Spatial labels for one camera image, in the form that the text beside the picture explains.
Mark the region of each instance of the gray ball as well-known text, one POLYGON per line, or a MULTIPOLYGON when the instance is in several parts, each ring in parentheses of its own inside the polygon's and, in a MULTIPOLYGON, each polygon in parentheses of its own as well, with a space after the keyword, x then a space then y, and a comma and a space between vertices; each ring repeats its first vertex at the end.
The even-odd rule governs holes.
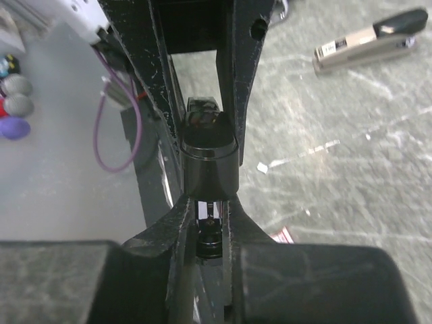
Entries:
POLYGON ((10 116, 15 117, 26 117, 34 111, 31 99, 20 93, 6 97, 3 108, 10 116))
POLYGON ((33 86, 30 81, 20 74, 10 74, 1 83, 1 90, 6 96, 20 93, 22 95, 30 95, 33 91, 33 86))

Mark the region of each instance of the marble floor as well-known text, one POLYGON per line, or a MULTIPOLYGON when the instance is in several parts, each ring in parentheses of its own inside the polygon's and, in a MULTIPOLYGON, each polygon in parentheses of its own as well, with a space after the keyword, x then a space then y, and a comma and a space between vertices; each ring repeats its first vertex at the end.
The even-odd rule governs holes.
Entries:
MULTIPOLYGON (((240 199, 267 232, 379 246, 432 323, 432 24, 409 56, 317 77, 313 49, 431 0, 293 0, 248 108, 240 199), (267 173, 257 169, 262 163, 267 173)), ((178 55, 184 96, 220 94, 214 53, 178 55)))

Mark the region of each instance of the black ball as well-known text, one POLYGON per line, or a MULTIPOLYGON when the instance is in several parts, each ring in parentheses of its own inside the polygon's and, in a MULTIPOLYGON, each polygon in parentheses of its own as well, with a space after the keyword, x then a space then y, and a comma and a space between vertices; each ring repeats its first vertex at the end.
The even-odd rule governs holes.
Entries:
POLYGON ((0 79, 19 73, 21 73, 20 61, 12 54, 7 54, 0 59, 0 79))

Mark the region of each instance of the speckled gray surface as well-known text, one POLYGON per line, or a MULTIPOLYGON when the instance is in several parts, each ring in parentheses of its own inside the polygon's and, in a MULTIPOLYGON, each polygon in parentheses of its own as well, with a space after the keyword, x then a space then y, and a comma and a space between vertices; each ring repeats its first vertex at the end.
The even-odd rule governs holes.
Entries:
POLYGON ((3 244, 0 323, 87 323, 108 247, 3 244))
MULTIPOLYGON (((315 76, 313 49, 432 0, 293 0, 270 30, 248 108, 240 198, 267 232, 380 246, 432 323, 432 24, 407 57, 315 76), (257 170, 285 159, 267 174, 257 170)), ((175 57, 187 98, 220 102, 214 53, 175 57)))

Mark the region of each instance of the stapler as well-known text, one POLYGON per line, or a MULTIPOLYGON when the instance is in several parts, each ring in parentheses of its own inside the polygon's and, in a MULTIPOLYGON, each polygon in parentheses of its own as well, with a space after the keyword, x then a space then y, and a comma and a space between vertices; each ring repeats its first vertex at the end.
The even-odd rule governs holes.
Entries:
POLYGON ((425 29, 427 18, 426 9, 411 9, 317 47, 315 73, 407 54, 416 47, 415 34, 425 29))

